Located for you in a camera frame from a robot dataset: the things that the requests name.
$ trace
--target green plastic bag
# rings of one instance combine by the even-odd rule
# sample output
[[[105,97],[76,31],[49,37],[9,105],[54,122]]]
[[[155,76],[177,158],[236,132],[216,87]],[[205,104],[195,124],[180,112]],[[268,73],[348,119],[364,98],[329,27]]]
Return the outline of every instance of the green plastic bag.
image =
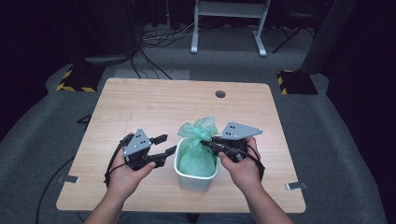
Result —
[[[177,169],[185,175],[210,177],[216,172],[216,156],[212,150],[201,144],[201,140],[211,141],[218,134],[213,117],[202,118],[194,125],[185,123],[177,133],[186,137],[180,144]]]

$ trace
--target white plastic bin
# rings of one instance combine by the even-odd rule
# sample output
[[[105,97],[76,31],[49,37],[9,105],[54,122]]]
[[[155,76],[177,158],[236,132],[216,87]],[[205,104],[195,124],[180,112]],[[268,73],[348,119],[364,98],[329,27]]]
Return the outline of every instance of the white plastic bin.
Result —
[[[183,189],[194,190],[194,191],[207,191],[210,187],[210,183],[212,183],[212,179],[218,174],[220,158],[217,157],[216,171],[212,176],[201,177],[201,176],[195,176],[195,175],[182,174],[177,169],[177,167],[178,167],[178,161],[179,161],[178,150],[179,150],[180,144],[183,142],[184,139],[186,139],[186,138],[181,139],[177,144],[176,156],[175,156],[175,162],[174,162],[175,171],[178,176],[178,184]]]

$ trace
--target forearm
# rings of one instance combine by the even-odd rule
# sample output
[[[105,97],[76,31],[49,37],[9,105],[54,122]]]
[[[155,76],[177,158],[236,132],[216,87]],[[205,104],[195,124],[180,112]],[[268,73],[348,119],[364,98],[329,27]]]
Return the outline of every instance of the forearm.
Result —
[[[247,199],[250,213],[257,224],[293,223],[261,185],[244,192],[244,195]]]
[[[122,207],[123,202],[107,193],[84,223],[115,224],[120,218]]]

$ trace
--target hand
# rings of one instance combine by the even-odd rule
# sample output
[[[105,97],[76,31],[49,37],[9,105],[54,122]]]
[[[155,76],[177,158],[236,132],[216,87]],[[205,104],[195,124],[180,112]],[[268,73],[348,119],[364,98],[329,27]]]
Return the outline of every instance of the hand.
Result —
[[[111,166],[111,169],[124,164],[125,159],[123,157],[124,148],[122,148],[116,156],[116,159]],[[137,189],[140,181],[146,177],[155,167],[155,162],[147,164],[145,167],[138,171],[132,170],[128,165],[123,165],[120,168],[115,169],[110,176],[110,184],[108,185],[107,193],[111,197],[124,203]]]
[[[256,139],[248,137],[247,139],[247,153],[252,157],[260,160],[260,154],[257,150]],[[243,192],[252,190],[252,188],[262,188],[262,182],[259,178],[259,169],[256,163],[250,158],[244,158],[240,162],[231,161],[223,152],[219,153],[221,164],[230,172],[231,179],[235,185]]]

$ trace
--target gray floor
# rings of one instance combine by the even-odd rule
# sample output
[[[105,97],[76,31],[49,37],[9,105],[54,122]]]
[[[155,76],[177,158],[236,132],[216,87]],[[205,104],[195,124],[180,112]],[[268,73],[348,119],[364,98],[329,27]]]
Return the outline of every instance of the gray floor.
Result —
[[[280,93],[276,72],[299,68],[312,41],[309,33],[301,32],[273,54],[285,36],[279,30],[268,31],[262,35],[268,56],[262,58],[251,31],[205,30],[196,55],[190,54],[190,36],[145,52],[161,69],[181,73],[180,79],[258,82],[271,87],[297,176],[309,187],[303,191],[306,211],[291,215],[296,223],[387,223],[376,184],[325,94],[327,78],[312,76],[319,95]],[[140,55],[134,63],[141,71],[151,70]],[[78,151],[84,125],[76,121],[92,113],[108,78],[134,73],[129,63],[123,63],[106,69],[98,92],[56,91],[69,66],[49,78],[49,94],[0,144],[0,223],[34,222],[38,200],[50,177]],[[67,175],[69,169],[70,164],[59,175]],[[81,223],[77,212],[56,208],[61,189],[56,181],[49,185],[40,223]]]

